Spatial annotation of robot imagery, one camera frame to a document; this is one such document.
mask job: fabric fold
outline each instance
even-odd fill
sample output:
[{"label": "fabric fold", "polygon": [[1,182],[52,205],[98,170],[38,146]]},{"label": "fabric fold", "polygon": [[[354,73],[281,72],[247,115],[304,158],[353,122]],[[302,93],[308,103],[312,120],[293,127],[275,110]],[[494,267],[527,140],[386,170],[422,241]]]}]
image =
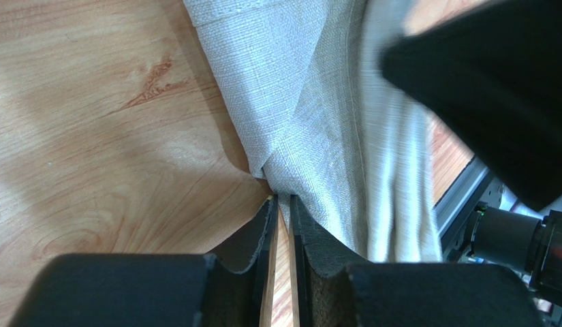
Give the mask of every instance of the fabric fold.
[{"label": "fabric fold", "polygon": [[[409,191],[418,192],[422,201],[421,187],[426,181],[424,174],[395,179],[394,172],[404,169],[397,166],[398,153],[404,151],[396,143],[398,136],[384,139],[381,148],[365,149],[373,144],[364,140],[362,117],[368,114],[364,114],[359,83],[366,0],[184,0],[184,4],[249,158],[251,173],[266,177],[279,193],[285,220],[290,219],[289,195],[299,195],[315,220],[349,248],[364,257],[370,254],[372,260],[390,258],[374,251],[386,241],[383,250],[388,253],[393,248],[389,246],[392,228],[403,225],[394,219],[404,219],[403,213],[394,214],[401,210],[396,200],[402,200],[394,197],[400,196],[394,189],[402,188],[399,183],[417,182]],[[389,22],[395,28],[381,30],[381,26],[371,33],[383,40],[400,33],[405,13],[396,14]],[[373,60],[377,66],[377,56]],[[379,90],[377,104],[392,112],[388,121],[378,125],[385,129],[380,133],[388,134],[389,129],[394,135],[404,121],[395,105],[401,92],[382,86],[385,91]],[[416,147],[414,143],[407,146]],[[369,168],[378,169],[376,173],[365,174],[363,156],[381,154],[386,158],[381,166],[367,161]],[[412,157],[415,164],[405,169],[423,169],[421,159]],[[373,177],[367,181],[373,186],[366,188],[369,175]],[[381,178],[381,184],[375,184],[376,178]],[[371,190],[367,201],[366,189]],[[366,203],[371,204],[369,215]],[[418,225],[413,230],[423,229],[422,216],[415,219]],[[413,234],[400,233],[407,237],[392,244],[403,247],[411,243],[412,248],[427,244],[423,233],[411,238]]]},{"label": "fabric fold", "polygon": [[365,134],[368,259],[438,262],[426,108],[381,76],[377,61],[396,38],[412,1],[369,0],[360,49]]}]

